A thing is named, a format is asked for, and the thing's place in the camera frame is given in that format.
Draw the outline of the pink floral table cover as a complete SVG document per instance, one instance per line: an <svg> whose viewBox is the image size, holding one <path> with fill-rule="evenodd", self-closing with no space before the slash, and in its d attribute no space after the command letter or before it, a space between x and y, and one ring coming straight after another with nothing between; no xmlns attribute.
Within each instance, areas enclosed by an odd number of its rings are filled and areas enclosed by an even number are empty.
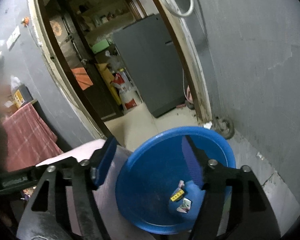
<svg viewBox="0 0 300 240"><path fill-rule="evenodd" d="M74 157L77 161L90 159L93 152L102 148L105 142L106 141L104 139L87 142L73 150L60 154L56 157L46 159L38 163L37 166L50 165L68 157ZM111 239L153 239L154 237L150 233L141 230L123 218L117 208L115 184L121 167L126 162L130 154L131 152L126 148L122 146L117 147L106 180L97 191L93 192L94 198Z"/></svg>

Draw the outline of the red white rice sack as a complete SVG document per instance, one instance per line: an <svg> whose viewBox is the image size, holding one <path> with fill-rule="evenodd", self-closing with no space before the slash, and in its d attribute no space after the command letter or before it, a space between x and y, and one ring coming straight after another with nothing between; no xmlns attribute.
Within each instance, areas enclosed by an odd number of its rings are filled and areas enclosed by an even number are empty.
<svg viewBox="0 0 300 240"><path fill-rule="evenodd" d="M119 91L124 111L129 111L142 103L136 88L130 82L123 68L116 72L111 83Z"/></svg>

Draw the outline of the yellow wrapper in basin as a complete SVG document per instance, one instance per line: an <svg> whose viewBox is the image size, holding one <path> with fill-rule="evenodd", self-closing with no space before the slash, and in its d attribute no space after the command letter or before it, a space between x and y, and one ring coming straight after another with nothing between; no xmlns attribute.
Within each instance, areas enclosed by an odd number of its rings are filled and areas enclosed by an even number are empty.
<svg viewBox="0 0 300 240"><path fill-rule="evenodd" d="M177 188L174 191L174 193L171 195L170 201L176 202L176 201L180 200L183 197L184 194L185 194L185 191L183 189Z"/></svg>

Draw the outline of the pink checked cloth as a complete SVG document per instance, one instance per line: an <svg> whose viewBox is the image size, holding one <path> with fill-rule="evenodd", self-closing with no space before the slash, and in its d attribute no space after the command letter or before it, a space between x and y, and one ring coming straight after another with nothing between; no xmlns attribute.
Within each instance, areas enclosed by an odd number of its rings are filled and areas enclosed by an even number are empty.
<svg viewBox="0 0 300 240"><path fill-rule="evenodd" d="M63 153L57 135L39 116L32 104L21 107L3 121L7 134L6 170L34 166Z"/></svg>

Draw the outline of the green box on shelf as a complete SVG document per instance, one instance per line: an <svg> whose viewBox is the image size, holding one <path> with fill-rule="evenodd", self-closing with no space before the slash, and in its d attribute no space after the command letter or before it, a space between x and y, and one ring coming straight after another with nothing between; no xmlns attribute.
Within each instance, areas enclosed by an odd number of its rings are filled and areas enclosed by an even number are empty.
<svg viewBox="0 0 300 240"><path fill-rule="evenodd" d="M96 44L94 44L91 49L93 51L94 54L97 54L105 49L107 49L110 46L109 42L107 41L107 39L103 39L99 42L97 42Z"/></svg>

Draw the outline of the blue plastic basin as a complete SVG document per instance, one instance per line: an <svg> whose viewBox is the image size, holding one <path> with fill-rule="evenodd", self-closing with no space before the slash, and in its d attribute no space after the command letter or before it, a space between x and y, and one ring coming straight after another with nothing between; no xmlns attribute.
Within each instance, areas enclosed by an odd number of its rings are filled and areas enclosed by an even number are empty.
<svg viewBox="0 0 300 240"><path fill-rule="evenodd" d="M183 126L164 131L144 142L127 159L117 177L115 197L119 212L138 228L150 233L172 235L194 225L205 192L193 182L184 159L181 142L190 136L195 146L224 166L236 166L228 142L203 127ZM177 188L183 197L170 201ZM176 209L181 200L192 201L188 213Z"/></svg>

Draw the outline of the orange cardboard box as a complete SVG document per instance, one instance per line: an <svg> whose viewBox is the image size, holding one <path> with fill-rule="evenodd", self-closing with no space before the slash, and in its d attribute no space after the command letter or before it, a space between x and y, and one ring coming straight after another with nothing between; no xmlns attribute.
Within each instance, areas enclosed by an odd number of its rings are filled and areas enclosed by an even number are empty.
<svg viewBox="0 0 300 240"><path fill-rule="evenodd" d="M82 90L86 90L93 85L84 67L73 68L71 71Z"/></svg>

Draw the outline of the pink slipper on floor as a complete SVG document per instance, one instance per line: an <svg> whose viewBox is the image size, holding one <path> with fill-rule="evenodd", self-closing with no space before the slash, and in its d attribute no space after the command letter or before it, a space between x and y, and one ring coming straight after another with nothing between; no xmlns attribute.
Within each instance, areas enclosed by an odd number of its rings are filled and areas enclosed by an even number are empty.
<svg viewBox="0 0 300 240"><path fill-rule="evenodd" d="M193 104L193 98L189 86L185 88L185 98L188 101L188 103Z"/></svg>

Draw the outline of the dark oil jug yellow label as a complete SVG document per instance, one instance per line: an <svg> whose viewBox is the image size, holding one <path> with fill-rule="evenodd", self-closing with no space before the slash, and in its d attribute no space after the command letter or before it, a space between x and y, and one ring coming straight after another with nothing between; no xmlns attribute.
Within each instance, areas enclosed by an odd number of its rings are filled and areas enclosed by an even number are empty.
<svg viewBox="0 0 300 240"><path fill-rule="evenodd" d="M11 94L18 108L23 107L33 100L33 97L24 83L18 77L10 76Z"/></svg>

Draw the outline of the yellow bag by fridge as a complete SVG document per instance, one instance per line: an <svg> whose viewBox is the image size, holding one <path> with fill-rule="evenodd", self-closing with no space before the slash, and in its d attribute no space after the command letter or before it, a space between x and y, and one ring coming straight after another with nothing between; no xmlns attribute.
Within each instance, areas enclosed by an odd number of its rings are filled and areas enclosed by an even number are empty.
<svg viewBox="0 0 300 240"><path fill-rule="evenodd" d="M97 63L96 67L101 74L102 78L104 79L112 97L114 98L116 104L119 106L122 104L121 99L115 89L115 87L111 84L114 81L114 76L108 69L107 63Z"/></svg>

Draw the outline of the white printed wrapper in basin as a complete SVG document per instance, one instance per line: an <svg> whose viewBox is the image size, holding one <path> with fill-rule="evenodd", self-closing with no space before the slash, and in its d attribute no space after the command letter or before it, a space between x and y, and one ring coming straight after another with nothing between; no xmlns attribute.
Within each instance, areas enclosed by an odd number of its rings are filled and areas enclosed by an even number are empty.
<svg viewBox="0 0 300 240"><path fill-rule="evenodd" d="M177 211L180 213L188 213L191 209L191 205L192 205L192 201L187 199L187 198L183 198L181 200L181 204L177 207Z"/></svg>

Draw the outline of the grey refrigerator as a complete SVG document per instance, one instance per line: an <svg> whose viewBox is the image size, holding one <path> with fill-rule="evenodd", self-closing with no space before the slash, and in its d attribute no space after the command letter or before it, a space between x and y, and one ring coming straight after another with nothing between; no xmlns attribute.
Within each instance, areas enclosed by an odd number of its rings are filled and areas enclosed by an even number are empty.
<svg viewBox="0 0 300 240"><path fill-rule="evenodd" d="M155 118L185 102L183 67L159 14L152 14L113 34L113 41Z"/></svg>

